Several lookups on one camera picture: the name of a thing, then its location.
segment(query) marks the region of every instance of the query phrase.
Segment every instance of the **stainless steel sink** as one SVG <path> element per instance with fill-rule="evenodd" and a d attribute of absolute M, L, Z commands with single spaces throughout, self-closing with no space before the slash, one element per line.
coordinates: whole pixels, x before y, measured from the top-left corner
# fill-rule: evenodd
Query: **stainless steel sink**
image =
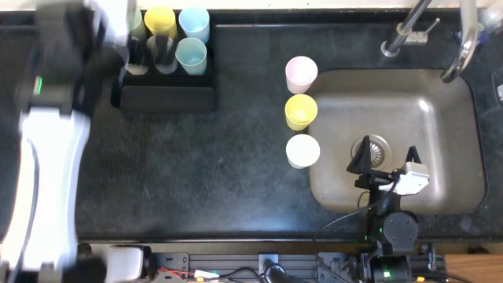
<path fill-rule="evenodd" d="M 472 93 L 460 78 L 439 70 L 340 70 L 318 76 L 309 95 L 318 116 L 309 134 L 321 147 L 310 168 L 314 196 L 333 211 L 353 211 L 363 189 L 346 172 L 359 139 L 371 135 L 373 165 L 400 168 L 411 145 L 428 165 L 430 183 L 402 198 L 417 213 L 469 213 L 486 192 Z M 368 203 L 368 194 L 362 205 Z"/>

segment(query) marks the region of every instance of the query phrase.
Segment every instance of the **black organizer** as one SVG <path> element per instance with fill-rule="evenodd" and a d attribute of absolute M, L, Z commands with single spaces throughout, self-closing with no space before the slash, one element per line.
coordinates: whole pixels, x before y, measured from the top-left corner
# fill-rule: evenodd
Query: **black organizer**
<path fill-rule="evenodd" d="M 186 38 L 177 19 L 178 41 Z M 152 33 L 147 27 L 147 39 Z M 207 67 L 203 75 L 188 75 L 178 64 L 175 72 L 165 75 L 149 64 L 144 75 L 127 73 L 122 83 L 112 85 L 111 103 L 125 112 L 210 112 L 215 107 L 215 59 L 213 52 L 213 25 L 206 43 Z"/>

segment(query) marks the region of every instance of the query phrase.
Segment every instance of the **faucet base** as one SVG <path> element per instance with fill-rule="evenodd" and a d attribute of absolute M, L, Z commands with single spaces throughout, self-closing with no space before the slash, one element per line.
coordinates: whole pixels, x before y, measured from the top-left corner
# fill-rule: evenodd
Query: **faucet base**
<path fill-rule="evenodd" d="M 384 41 L 383 44 L 380 45 L 380 51 L 384 54 L 386 57 L 395 57 L 398 55 L 398 52 L 400 52 L 400 49 L 396 50 L 395 52 L 389 52 L 386 50 L 386 42 Z"/>

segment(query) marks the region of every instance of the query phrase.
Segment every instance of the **green light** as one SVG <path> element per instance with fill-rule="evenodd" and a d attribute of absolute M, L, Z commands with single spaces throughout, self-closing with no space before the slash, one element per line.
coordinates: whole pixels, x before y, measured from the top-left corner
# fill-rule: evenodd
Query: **green light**
<path fill-rule="evenodd" d="M 40 95 L 41 91 L 42 91 L 42 77 L 40 77 L 40 79 L 39 79 L 39 91 L 38 91 L 37 95 Z"/>

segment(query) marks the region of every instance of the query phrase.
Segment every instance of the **dark stone surface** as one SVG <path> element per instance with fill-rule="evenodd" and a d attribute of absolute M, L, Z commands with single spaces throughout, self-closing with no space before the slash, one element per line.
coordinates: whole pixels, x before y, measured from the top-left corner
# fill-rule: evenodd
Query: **dark stone surface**
<path fill-rule="evenodd" d="M 428 22 L 420 24 L 423 29 Z M 217 27 L 217 109 L 206 114 L 131 114 L 101 99 L 83 154 L 75 208 L 82 239 L 309 238 L 342 214 L 324 209 L 309 170 L 288 165 L 285 123 L 291 96 L 284 68 L 297 55 L 320 72 L 334 68 L 445 68 L 458 51 L 456 22 L 442 22 L 426 46 L 398 57 L 380 52 L 396 23 Z M 0 237 L 17 183 L 15 82 L 33 37 L 0 30 Z M 470 215 L 420 215 L 420 238 L 503 238 L 503 110 L 493 76 L 503 74 L 503 39 L 472 59 L 464 77 L 474 91 L 487 195 Z M 337 240 L 363 238 L 362 218 L 332 228 Z"/>

